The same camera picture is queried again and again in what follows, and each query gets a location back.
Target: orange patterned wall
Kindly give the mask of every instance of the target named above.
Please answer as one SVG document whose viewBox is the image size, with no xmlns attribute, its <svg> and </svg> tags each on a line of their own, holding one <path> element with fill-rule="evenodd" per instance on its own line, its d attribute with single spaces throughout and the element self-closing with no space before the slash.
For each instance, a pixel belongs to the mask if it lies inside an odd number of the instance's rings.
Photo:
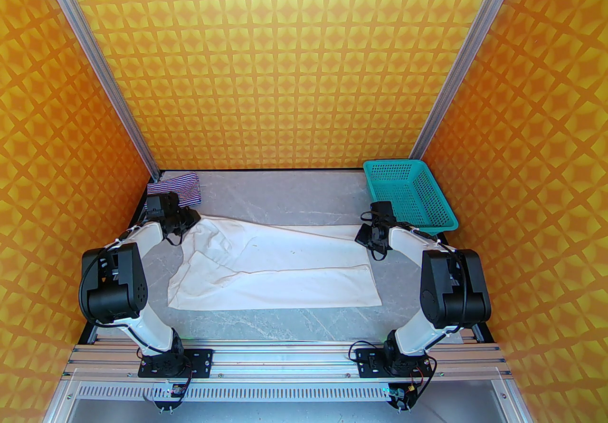
<svg viewBox="0 0 608 423">
<path fill-rule="evenodd" d="M 147 178 L 57 2 L 0 0 L 3 421 L 43 416 L 84 326 L 80 256 L 126 227 Z"/>
<path fill-rule="evenodd" d="M 608 421 L 607 125 L 608 0 L 506 0 L 424 156 L 540 422 Z"/>
<path fill-rule="evenodd" d="M 407 156 L 482 0 L 79 0 L 161 168 Z"/>
</svg>

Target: teal plastic basket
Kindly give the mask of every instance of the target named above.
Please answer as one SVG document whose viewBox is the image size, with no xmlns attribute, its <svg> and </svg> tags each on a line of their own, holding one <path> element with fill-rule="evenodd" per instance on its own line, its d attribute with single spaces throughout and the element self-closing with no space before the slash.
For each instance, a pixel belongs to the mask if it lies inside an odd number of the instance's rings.
<svg viewBox="0 0 608 423">
<path fill-rule="evenodd" d="M 390 201 L 398 221 L 431 235 L 458 228 L 458 220 L 430 169 L 420 160 L 376 160 L 363 163 L 374 202 Z"/>
</svg>

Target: gray marble surface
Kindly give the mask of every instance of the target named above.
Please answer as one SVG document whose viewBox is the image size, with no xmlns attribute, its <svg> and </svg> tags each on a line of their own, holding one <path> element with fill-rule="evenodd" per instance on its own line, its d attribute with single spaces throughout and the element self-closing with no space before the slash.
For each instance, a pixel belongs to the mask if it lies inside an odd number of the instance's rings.
<svg viewBox="0 0 608 423">
<path fill-rule="evenodd" d="M 167 172 L 163 179 L 185 173 Z M 196 209 L 207 215 L 271 225 L 352 225 L 369 209 L 360 170 L 203 171 L 199 177 L 202 204 Z M 370 308 L 175 310 L 167 306 L 167 286 L 182 260 L 181 247 L 167 241 L 143 258 L 148 303 L 182 338 L 380 341 L 419 308 L 419 269 L 395 251 L 371 261 L 382 306 Z"/>
</svg>

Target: striped cloth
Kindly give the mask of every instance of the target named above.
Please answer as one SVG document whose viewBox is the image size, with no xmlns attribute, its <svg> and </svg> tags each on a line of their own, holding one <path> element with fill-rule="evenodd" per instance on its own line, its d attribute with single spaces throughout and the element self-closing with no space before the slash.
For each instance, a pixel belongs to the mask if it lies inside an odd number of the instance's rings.
<svg viewBox="0 0 608 423">
<path fill-rule="evenodd" d="M 200 203 L 200 187 L 198 175 L 196 173 L 188 173 L 187 175 L 172 178 L 171 180 L 163 180 L 158 183 L 148 184 L 148 195 L 155 193 L 169 193 L 174 191 L 180 198 L 180 206 L 196 205 Z"/>
</svg>

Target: white towel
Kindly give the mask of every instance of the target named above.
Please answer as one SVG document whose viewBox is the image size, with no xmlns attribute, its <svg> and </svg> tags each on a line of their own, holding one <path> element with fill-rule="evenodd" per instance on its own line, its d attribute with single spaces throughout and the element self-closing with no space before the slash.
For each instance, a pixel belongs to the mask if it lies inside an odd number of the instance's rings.
<svg viewBox="0 0 608 423">
<path fill-rule="evenodd" d="M 184 237 L 169 281 L 178 310 L 339 308 L 382 301 L 357 225 L 276 227 L 218 217 Z"/>
</svg>

